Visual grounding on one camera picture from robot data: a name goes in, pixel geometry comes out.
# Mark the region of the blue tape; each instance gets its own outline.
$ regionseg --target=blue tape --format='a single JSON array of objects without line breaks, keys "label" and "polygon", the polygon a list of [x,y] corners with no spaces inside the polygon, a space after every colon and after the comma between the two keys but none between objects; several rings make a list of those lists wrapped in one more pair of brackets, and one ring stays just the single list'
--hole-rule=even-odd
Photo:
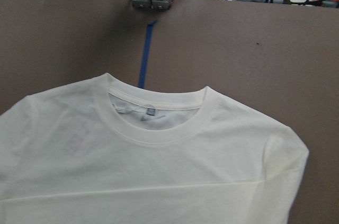
[{"label": "blue tape", "polygon": [[147,71],[148,55],[149,55],[149,50],[150,50],[150,42],[152,39],[153,26],[156,22],[157,20],[147,25],[146,39],[145,39],[144,51],[142,53],[141,68],[140,68],[139,83],[138,83],[138,87],[142,89],[144,89],[145,87],[145,78],[146,78],[146,71]]}]

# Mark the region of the white t-shirt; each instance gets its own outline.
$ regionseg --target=white t-shirt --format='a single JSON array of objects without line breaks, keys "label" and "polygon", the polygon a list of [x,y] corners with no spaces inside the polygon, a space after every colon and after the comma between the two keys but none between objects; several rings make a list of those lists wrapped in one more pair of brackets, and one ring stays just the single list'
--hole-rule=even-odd
[{"label": "white t-shirt", "polygon": [[309,151],[209,86],[106,73],[0,116],[0,224],[286,224]]}]

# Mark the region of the crew neck collar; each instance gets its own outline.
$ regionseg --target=crew neck collar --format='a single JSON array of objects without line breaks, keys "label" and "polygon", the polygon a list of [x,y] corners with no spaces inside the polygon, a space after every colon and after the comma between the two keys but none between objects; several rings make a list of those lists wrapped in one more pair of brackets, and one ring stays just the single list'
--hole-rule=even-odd
[{"label": "crew neck collar", "polygon": [[[135,144],[144,146],[166,146],[192,137],[203,129],[219,100],[218,93],[209,86],[195,92],[161,93],[128,85],[109,73],[96,79],[94,96],[100,117],[114,132]],[[178,126],[149,130],[137,127],[122,118],[112,105],[109,94],[136,105],[151,105],[156,109],[199,109],[191,118]]]}]

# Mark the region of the clothing label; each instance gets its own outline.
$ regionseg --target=clothing label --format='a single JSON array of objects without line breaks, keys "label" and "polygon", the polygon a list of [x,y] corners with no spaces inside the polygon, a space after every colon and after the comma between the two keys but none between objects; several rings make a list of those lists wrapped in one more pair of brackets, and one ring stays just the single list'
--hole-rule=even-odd
[{"label": "clothing label", "polygon": [[155,116],[155,109],[147,109],[146,114]]}]

